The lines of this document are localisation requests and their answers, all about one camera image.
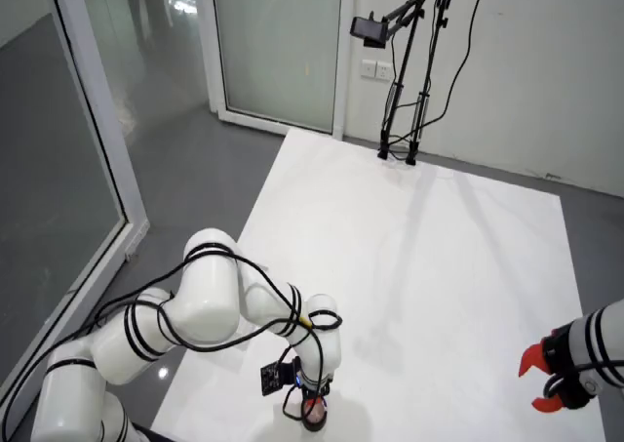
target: white wall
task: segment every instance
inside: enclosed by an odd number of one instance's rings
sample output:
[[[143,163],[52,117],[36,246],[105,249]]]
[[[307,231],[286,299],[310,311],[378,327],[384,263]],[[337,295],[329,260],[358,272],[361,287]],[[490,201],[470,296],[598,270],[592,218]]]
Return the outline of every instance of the white wall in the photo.
[[[379,16],[406,0],[356,0]],[[416,32],[402,102],[422,87],[431,7]],[[444,108],[466,50],[475,0],[453,0],[433,71],[429,118]],[[397,60],[408,32],[397,36]],[[482,0],[473,52],[447,116],[427,128],[421,149],[624,196],[624,0]],[[359,76],[362,58],[390,61],[353,39],[346,134],[379,139],[388,84]],[[399,110],[394,133],[409,130]]]
[[[0,0],[0,47],[49,12],[48,0]]]

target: black cable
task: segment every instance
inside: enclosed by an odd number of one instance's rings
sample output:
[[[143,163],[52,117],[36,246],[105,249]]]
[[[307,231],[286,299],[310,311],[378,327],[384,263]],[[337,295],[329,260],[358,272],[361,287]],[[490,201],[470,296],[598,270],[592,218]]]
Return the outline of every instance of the black cable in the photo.
[[[301,316],[299,315],[298,311],[296,311],[296,309],[294,308],[294,304],[290,303],[285,297],[284,295],[279,291],[279,289],[275,286],[275,284],[273,284],[273,282],[271,281],[271,279],[266,275],[266,273],[264,272],[264,270],[262,268],[260,268],[257,264],[255,264],[253,261],[250,261],[244,257],[238,256],[236,254],[233,254],[232,252],[226,252],[223,250],[209,250],[209,251],[203,251],[200,252],[199,250],[201,250],[202,248],[214,248],[215,244],[200,244],[200,246],[196,247],[195,249],[193,249],[193,251],[191,251],[191,253],[186,257],[186,259],[184,259],[183,262],[181,262],[180,264],[178,264],[176,267],[174,267],[172,270],[170,270],[169,272],[163,274],[162,276],[159,276],[158,278],[155,278],[151,281],[149,281],[148,283],[146,283],[144,286],[141,286],[140,288],[137,288],[136,290],[125,294],[123,296],[120,296],[119,298],[116,298],[112,301],[108,301],[106,302],[95,314],[93,320],[91,321],[87,321],[85,324],[83,324],[78,330],[76,330],[75,332],[69,334],[67,337],[59,340],[58,342],[52,344],[48,349],[46,349],[45,351],[43,351],[41,353],[41,355],[34,360],[34,362],[27,368],[23,368],[18,376],[17,376],[17,380],[18,383],[15,387],[15,390],[12,392],[11,396],[8,399],[7,402],[7,406],[6,406],[6,410],[5,410],[5,414],[4,414],[4,418],[2,420],[2,440],[3,442],[8,442],[9,437],[8,437],[8,429],[7,429],[7,425],[8,425],[8,420],[9,420],[9,415],[11,412],[11,409],[13,407],[13,405],[15,404],[15,401],[18,397],[18,395],[21,393],[21,390],[23,389],[23,386],[25,385],[25,383],[27,382],[27,380],[30,378],[30,376],[32,375],[32,373],[39,367],[39,365],[43,362],[44,359],[46,359],[54,350],[58,349],[60,346],[62,346],[63,344],[66,344],[67,342],[70,342],[72,340],[75,340],[77,337],[79,337],[82,333],[84,332],[89,332],[91,331],[96,325],[98,325],[98,323],[102,320],[102,319],[106,319],[109,316],[111,316],[113,313],[116,313],[118,310],[124,308],[124,307],[132,307],[132,306],[136,306],[136,305],[143,305],[149,308],[153,308],[156,310],[157,312],[157,316],[158,316],[158,322],[159,322],[159,328],[161,328],[160,326],[160,319],[162,318],[163,321],[165,322],[165,324],[167,325],[167,327],[169,328],[169,332],[172,335],[172,337],[177,340],[182,346],[186,347],[187,349],[191,349],[193,351],[196,352],[216,352],[216,351],[220,351],[223,349],[227,349],[229,347],[238,345],[242,342],[246,342],[248,340],[251,340],[252,338],[260,335],[261,333],[263,333],[264,331],[268,330],[269,328],[271,328],[274,325],[278,325],[278,324],[294,324],[295,326],[299,326],[301,328],[304,328],[307,333],[305,335],[305,337],[300,340],[299,342],[295,343],[294,345],[290,346],[290,347],[295,347],[299,344],[301,344],[303,341],[305,341],[308,337],[312,337],[314,339],[314,341],[316,342],[318,348],[319,348],[319,377],[317,380],[317,386],[315,388],[315,400],[316,398],[318,398],[319,394],[321,393],[321,380],[323,378],[323,365],[324,365],[324,357],[323,357],[323,346],[321,344],[321,341],[319,340],[318,335],[314,332],[314,330],[321,330],[321,331],[326,331],[326,330],[335,330],[336,328],[338,328],[341,324],[342,324],[342,318],[340,318],[337,315],[333,315],[336,320],[331,323],[330,325],[324,325],[324,326],[317,326],[314,325],[314,322],[312,322],[310,320],[310,323],[312,324],[312,326],[308,326],[305,323],[301,322]],[[136,294],[140,294],[141,292],[143,292],[144,290],[146,290],[147,288],[161,282],[164,281],[168,278],[170,278],[171,276],[173,276],[174,274],[176,274],[178,271],[180,271],[182,268],[184,268],[187,264],[192,263],[193,261],[196,261],[202,257],[207,257],[207,256],[221,256],[221,257],[228,257],[237,261],[241,261],[245,264],[248,264],[249,266],[253,267],[256,271],[258,271],[262,277],[264,278],[264,280],[267,282],[267,284],[274,290],[274,292],[280,297],[280,299],[282,299],[285,304],[288,306],[288,308],[290,310],[294,310],[295,312],[295,316],[294,318],[276,318],[273,319],[271,321],[269,321],[268,323],[266,323],[265,325],[263,325],[262,327],[259,327],[257,330],[244,335],[236,340],[233,340],[231,342],[226,342],[226,343],[222,343],[222,344],[216,344],[216,345],[212,345],[212,346],[201,346],[201,345],[197,345],[194,344],[192,342],[188,342],[186,341],[183,337],[181,337],[179,335],[179,333],[176,331],[176,329],[173,327],[173,324],[171,323],[171,320],[169,319],[169,316],[167,315],[165,309],[163,308],[163,305],[167,302],[167,301],[163,301],[161,303],[154,303],[151,301],[143,301],[141,299],[132,299],[130,300],[130,298],[132,296],[135,296]],[[308,418],[309,415],[312,412],[312,409],[314,408],[314,405],[312,405],[308,412],[304,415],[305,418]]]
[[[433,125],[434,123],[439,122],[447,114],[447,110],[449,110],[450,97],[452,96],[452,90],[455,87],[455,83],[457,82],[459,73],[461,73],[461,70],[466,64],[466,61],[468,61],[468,57],[470,57],[470,50],[472,47],[472,29],[473,29],[473,26],[475,25],[475,16],[477,15],[477,10],[479,9],[479,3],[481,3],[481,0],[477,0],[475,2],[475,8],[472,12],[472,17],[470,18],[470,27],[468,28],[468,49],[466,50],[466,56],[464,57],[464,60],[461,62],[461,65],[457,69],[457,72],[455,73],[455,76],[454,78],[452,78],[452,82],[450,83],[450,89],[448,90],[447,103],[445,104],[445,109],[439,117],[436,117],[433,120],[428,121],[422,126],[422,128],[428,127],[429,125]]]
[[[472,17],[470,18],[470,26],[468,28],[468,48],[466,50],[466,55],[463,59],[463,61],[461,62],[461,65],[459,66],[459,68],[457,68],[457,72],[455,73],[455,76],[452,79],[452,82],[450,83],[450,89],[448,90],[448,95],[447,95],[447,102],[445,104],[445,109],[442,112],[442,114],[436,118],[434,118],[433,120],[430,120],[426,123],[424,123],[422,125],[422,128],[428,127],[429,125],[433,125],[436,122],[439,122],[440,120],[442,120],[442,118],[447,114],[447,111],[449,110],[449,105],[450,105],[450,97],[452,96],[452,91],[455,87],[455,83],[457,82],[457,78],[459,77],[459,74],[461,73],[461,70],[463,69],[464,65],[466,64],[466,62],[468,61],[468,58],[470,57],[470,52],[472,49],[472,31],[473,31],[473,27],[475,24],[475,17],[477,15],[477,10],[479,9],[479,4],[481,3],[481,0],[477,0],[475,2],[475,7],[473,9],[472,12]],[[433,48],[433,36],[435,33],[435,21],[436,21],[436,9],[434,6],[434,14],[432,15],[431,18],[431,38],[429,39],[429,60],[433,59],[432,56],[432,48]],[[429,79],[429,82],[427,83],[427,93],[429,93],[429,91],[431,90],[431,78]],[[400,141],[404,141],[406,139],[408,139],[409,137],[411,137],[411,135],[413,135],[415,130],[411,130],[409,133],[406,133],[402,136],[397,136],[397,135],[391,135],[391,137],[398,137],[397,140],[395,141],[391,141],[389,142],[390,145],[392,144],[396,144],[397,142]]]
[[[207,244],[200,244],[197,247],[195,247],[195,249],[202,249],[202,248],[215,248],[215,245],[212,243],[207,243]],[[260,273],[260,275],[262,276],[262,278],[266,281],[266,283],[270,286],[270,288],[278,295],[278,297],[280,298],[280,300],[282,300],[283,303],[285,303],[288,308],[292,311],[294,311],[294,313],[296,314],[296,311],[294,309],[294,305],[291,304],[289,302],[288,299],[286,299],[286,297],[284,296],[284,294],[282,294],[282,292],[275,286],[275,284],[273,284],[273,282],[271,281],[271,279],[268,277],[268,275],[264,272],[264,270],[262,268],[260,268],[257,264],[255,264],[253,261],[250,261],[248,259],[246,259],[245,257],[241,257],[239,255],[236,255],[232,252],[227,252],[224,250],[205,250],[203,252],[196,252],[195,254],[193,254],[192,256],[187,256],[183,262],[181,262],[180,264],[178,264],[175,268],[173,268],[172,270],[168,271],[167,273],[163,274],[162,276],[159,276],[155,279],[152,279],[151,281],[148,281],[146,284],[144,284],[143,286],[136,288],[133,291],[130,291],[127,294],[124,294],[123,296],[120,296],[118,298],[115,298],[111,301],[106,302],[105,304],[103,304],[101,306],[101,308],[96,312],[95,315],[95,322],[96,325],[99,324],[99,316],[101,313],[103,313],[108,307],[110,307],[112,304],[119,302],[119,301],[124,301],[126,299],[132,298],[134,296],[137,296],[138,294],[142,293],[143,291],[145,291],[146,289],[162,282],[165,281],[166,279],[171,278],[174,274],[176,274],[177,272],[179,272],[181,269],[183,269],[185,266],[187,266],[188,264],[203,258],[203,257],[209,257],[209,256],[218,256],[218,257],[228,257],[230,259],[236,260],[236,261],[241,261],[249,266],[251,266],[253,269],[255,269],[258,273]]]

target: black stripe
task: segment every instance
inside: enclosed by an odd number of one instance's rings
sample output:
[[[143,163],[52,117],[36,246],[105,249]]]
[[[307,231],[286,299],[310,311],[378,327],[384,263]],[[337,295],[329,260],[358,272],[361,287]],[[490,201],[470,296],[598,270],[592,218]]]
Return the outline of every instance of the black stripe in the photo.
[[[126,415],[126,410],[124,410],[123,406],[121,407],[121,413],[124,421],[121,424],[121,430],[117,436],[117,442],[124,442],[124,440],[126,440],[126,436],[128,435],[128,416]]]
[[[204,242],[203,244],[193,247],[190,252],[186,254],[185,260],[189,260],[193,255],[205,249],[220,249],[234,255],[232,249],[230,249],[227,245],[221,244],[220,242]]]
[[[585,322],[585,345],[587,346],[587,352],[589,353],[589,359],[592,361],[592,364],[597,364],[598,360],[596,359],[596,353],[594,352],[594,347],[592,346],[592,334],[590,332],[590,324],[592,323],[592,318],[596,312],[592,313],[589,317],[587,317],[587,322]],[[609,385],[617,386],[613,381],[605,374],[603,369],[597,368],[596,372],[603,378],[605,382]]]
[[[601,357],[603,358],[604,362],[609,363],[610,359],[608,357],[608,352],[606,352],[605,341],[603,340],[602,322],[603,322],[604,311],[605,310],[601,308],[600,312],[598,312],[598,315],[596,315],[595,332],[596,332],[596,342],[598,344],[598,350],[601,353]],[[616,386],[622,387],[622,385],[624,384],[624,378],[622,378],[621,374],[617,371],[617,369],[615,369],[615,366],[612,366],[609,364],[607,368],[615,376],[615,378],[620,382],[620,384],[617,384]]]
[[[137,323],[137,305],[133,303],[132,308],[133,309],[130,312],[131,314],[130,318],[132,319],[131,325],[133,326],[133,330],[135,331],[135,336],[136,336],[136,340],[138,341],[138,343],[141,346],[143,346],[143,349],[145,349],[145,351],[147,351],[153,356],[161,357],[165,355],[164,352],[157,351],[152,346],[150,346],[147,343],[147,341],[143,338],[143,335],[140,333],[140,329],[138,328],[138,323]]]
[[[320,308],[319,310],[315,310],[313,312],[308,313],[308,318],[314,318],[318,315],[329,315],[330,317],[333,317],[336,320],[339,318],[337,313],[335,313],[333,310],[328,310],[326,308]]]
[[[62,361],[54,363],[52,366],[48,368],[46,371],[46,375],[50,374],[52,371],[58,369],[59,367],[65,366],[86,366],[91,367],[92,369],[96,368],[96,364],[94,361],[90,359],[82,359],[82,358],[72,358],[72,359],[63,359]]]
[[[301,306],[302,306],[302,301],[301,301],[301,293],[299,292],[299,290],[293,286],[292,284],[290,284],[290,286],[292,287],[292,289],[296,292],[296,299],[294,300],[294,305],[296,306],[296,317],[298,319],[298,317],[301,316]],[[290,329],[283,335],[284,338],[289,337],[290,335],[293,334],[294,330],[296,329],[296,322],[292,321],[292,323],[289,324],[290,325]]]
[[[142,359],[145,362],[155,362],[156,359],[149,357],[147,354],[143,353],[143,351],[141,351],[137,344],[135,343],[135,339],[133,338],[132,333],[130,333],[130,317],[129,317],[129,310],[130,310],[130,306],[126,307],[126,310],[124,311],[124,331],[126,332],[126,340],[128,340],[128,344],[130,345],[130,347],[133,349],[133,351],[135,352],[136,356],[139,359]]]

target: glass wall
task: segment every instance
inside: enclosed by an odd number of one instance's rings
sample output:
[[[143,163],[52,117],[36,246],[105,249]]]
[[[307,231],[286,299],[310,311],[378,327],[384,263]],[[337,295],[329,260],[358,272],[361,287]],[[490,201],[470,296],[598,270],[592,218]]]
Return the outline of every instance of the glass wall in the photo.
[[[208,104],[195,0],[85,0],[127,141]]]
[[[0,0],[0,382],[125,223],[51,10]]]

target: red object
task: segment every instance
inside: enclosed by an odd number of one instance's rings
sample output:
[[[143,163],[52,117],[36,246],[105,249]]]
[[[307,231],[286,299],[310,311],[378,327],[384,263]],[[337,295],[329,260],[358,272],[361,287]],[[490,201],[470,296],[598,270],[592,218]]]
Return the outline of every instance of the red object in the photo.
[[[526,374],[531,367],[536,367],[549,376],[553,374],[544,359],[544,348],[542,342],[539,344],[533,344],[526,349],[523,354],[523,358],[520,361],[520,371],[518,372],[518,377],[522,377]],[[532,405],[533,408],[541,413],[555,413],[564,407],[564,402],[559,395],[555,395],[552,398],[535,398]]]

